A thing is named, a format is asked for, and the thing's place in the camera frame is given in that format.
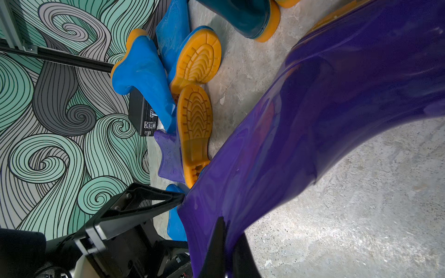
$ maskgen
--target blue rubber boot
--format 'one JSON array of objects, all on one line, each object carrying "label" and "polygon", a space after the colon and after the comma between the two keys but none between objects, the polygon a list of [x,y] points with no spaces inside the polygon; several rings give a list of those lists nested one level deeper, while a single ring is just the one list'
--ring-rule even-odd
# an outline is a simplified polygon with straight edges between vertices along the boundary
[{"label": "blue rubber boot", "polygon": [[156,37],[176,102],[185,86],[204,84],[215,76],[221,64],[221,42],[208,26],[190,33],[186,0],[171,1],[156,27]]},{"label": "blue rubber boot", "polygon": [[[185,194],[182,189],[174,184],[167,186],[166,191]],[[169,235],[169,237],[171,237],[172,240],[182,242],[187,241],[186,231],[184,230],[184,225],[182,224],[181,219],[179,219],[177,207],[174,207],[169,211],[167,234]]]},{"label": "blue rubber boot", "polygon": [[189,34],[187,0],[172,0],[165,16],[156,27],[161,61],[168,73],[176,64],[182,42]]},{"label": "blue rubber boot", "polygon": [[126,95],[134,88],[138,89],[159,116],[166,132],[176,132],[176,104],[154,42],[146,31],[135,29],[126,46],[124,58],[111,71],[114,91]]}]

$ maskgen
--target concrete floor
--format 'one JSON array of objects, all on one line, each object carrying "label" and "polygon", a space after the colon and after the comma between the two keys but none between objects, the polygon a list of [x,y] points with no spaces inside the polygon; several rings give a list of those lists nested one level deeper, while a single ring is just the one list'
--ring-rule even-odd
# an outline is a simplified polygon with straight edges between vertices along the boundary
[{"label": "concrete floor", "polygon": [[[223,59],[204,86],[214,113],[209,154],[270,86],[286,54],[344,0],[301,0],[281,9],[266,43],[238,34],[224,19],[190,0],[191,27],[212,27]],[[152,185],[161,152],[148,138]],[[445,118],[389,130],[364,143],[315,186],[246,231],[257,267],[268,277],[445,277]],[[155,218],[166,235],[168,214]]]}]

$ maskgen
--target wave pattern mural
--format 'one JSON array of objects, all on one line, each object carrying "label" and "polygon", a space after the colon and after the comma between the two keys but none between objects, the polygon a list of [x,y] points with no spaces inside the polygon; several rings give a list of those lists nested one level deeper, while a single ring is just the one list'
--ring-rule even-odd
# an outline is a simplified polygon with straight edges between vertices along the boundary
[{"label": "wave pattern mural", "polygon": [[[11,0],[27,44],[116,63],[170,0]],[[76,232],[113,195],[150,184],[146,139],[108,73],[0,53],[0,227]]]}]

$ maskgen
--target metal latch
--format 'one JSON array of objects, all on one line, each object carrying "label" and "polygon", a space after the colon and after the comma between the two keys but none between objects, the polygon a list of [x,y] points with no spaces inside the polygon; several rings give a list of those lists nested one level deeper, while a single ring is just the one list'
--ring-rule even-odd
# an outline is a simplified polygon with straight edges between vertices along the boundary
[{"label": "metal latch", "polygon": [[153,109],[150,109],[150,118],[157,117],[158,115],[153,111]]},{"label": "metal latch", "polygon": [[144,128],[154,129],[154,128],[156,128],[156,122],[155,121],[146,121],[146,122],[144,122]]}]

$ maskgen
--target orange boot sole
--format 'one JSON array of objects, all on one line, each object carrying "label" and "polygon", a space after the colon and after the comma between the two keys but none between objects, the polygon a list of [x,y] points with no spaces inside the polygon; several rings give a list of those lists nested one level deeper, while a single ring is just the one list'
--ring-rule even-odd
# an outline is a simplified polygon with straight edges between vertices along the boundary
[{"label": "orange boot sole", "polygon": [[209,165],[207,145],[213,113],[207,93],[198,85],[187,85],[178,100],[178,133],[186,184],[191,188],[202,169]]},{"label": "orange boot sole", "polygon": [[283,8],[292,8],[295,6],[300,0],[275,0],[278,5]]},{"label": "orange boot sole", "polygon": [[182,89],[190,84],[205,84],[217,73],[221,64],[221,42],[211,29],[200,29],[188,39],[179,54],[176,73],[170,82],[175,102]]},{"label": "orange boot sole", "polygon": [[268,41],[275,34],[275,31],[278,28],[281,13],[279,11],[277,3],[275,3],[274,0],[270,0],[270,3],[271,3],[271,14],[269,16],[269,21],[267,22],[267,25],[264,28],[263,33],[255,39],[257,42]]}]

